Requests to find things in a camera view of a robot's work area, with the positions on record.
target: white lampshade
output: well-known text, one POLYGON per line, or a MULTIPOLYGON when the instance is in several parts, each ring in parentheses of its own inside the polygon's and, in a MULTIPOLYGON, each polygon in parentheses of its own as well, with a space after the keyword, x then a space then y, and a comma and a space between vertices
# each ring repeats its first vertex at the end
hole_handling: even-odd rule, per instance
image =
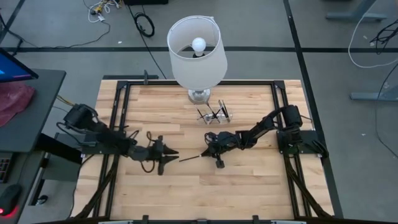
POLYGON ((181 86, 189 90, 206 90, 217 85, 225 76, 226 61, 220 29, 212 17, 189 16, 176 22, 167 35, 173 75, 181 86), (203 57, 183 57, 179 53, 197 37, 214 46, 203 57))

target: monitor screen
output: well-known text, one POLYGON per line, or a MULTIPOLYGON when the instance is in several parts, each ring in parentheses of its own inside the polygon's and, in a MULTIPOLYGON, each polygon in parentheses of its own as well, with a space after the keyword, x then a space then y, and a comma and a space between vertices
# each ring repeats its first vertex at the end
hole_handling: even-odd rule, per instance
POLYGON ((0 83, 38 78, 32 70, 7 52, 0 50, 0 83))

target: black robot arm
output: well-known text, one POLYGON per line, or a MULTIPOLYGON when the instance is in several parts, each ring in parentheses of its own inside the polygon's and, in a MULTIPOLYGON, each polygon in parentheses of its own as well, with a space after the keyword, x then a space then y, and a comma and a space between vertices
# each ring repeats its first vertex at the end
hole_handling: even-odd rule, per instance
POLYGON ((153 142, 151 146, 137 146, 137 141, 134 138, 128 138, 125 133, 110 130, 106 124, 98 119, 97 112, 84 104, 75 104, 63 120, 65 121, 63 125, 67 129, 72 129, 82 134, 94 134, 98 144, 112 149, 114 151, 113 154, 128 156, 132 160, 139 162, 158 162, 159 175, 163 174, 166 163, 178 158, 178 156, 165 156, 178 154, 178 152, 163 144, 162 136, 159 136, 157 140, 150 139, 153 142))
POLYGON ((249 149, 257 144, 257 140, 273 129, 284 131, 291 134, 292 138, 299 138, 299 128, 303 125, 299 109, 297 106, 288 105, 277 110, 270 112, 267 116, 263 117, 252 129, 248 131, 236 131, 235 134, 227 131, 222 131, 219 134, 206 133, 205 142, 208 148, 199 156, 208 156, 215 158, 217 168, 224 168, 224 162, 221 160, 221 154, 231 151, 233 149, 249 149), (275 125, 274 118, 281 114, 284 117, 285 127, 278 127, 275 125))

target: keyboard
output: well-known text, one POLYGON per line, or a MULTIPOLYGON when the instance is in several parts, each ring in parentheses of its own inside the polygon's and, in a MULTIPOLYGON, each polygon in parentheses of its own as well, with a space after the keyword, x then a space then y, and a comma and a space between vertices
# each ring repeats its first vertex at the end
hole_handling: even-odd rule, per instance
POLYGON ((14 153, 0 152, 0 184, 6 183, 14 162, 14 153))

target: silver lamp base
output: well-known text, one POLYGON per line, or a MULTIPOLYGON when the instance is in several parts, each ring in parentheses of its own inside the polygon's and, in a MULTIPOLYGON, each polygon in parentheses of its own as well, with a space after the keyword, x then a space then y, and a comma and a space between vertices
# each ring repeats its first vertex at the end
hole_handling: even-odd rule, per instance
POLYGON ((196 105, 206 103, 210 98, 210 89, 202 90, 202 91, 195 91, 195 90, 188 90, 189 100, 196 105))

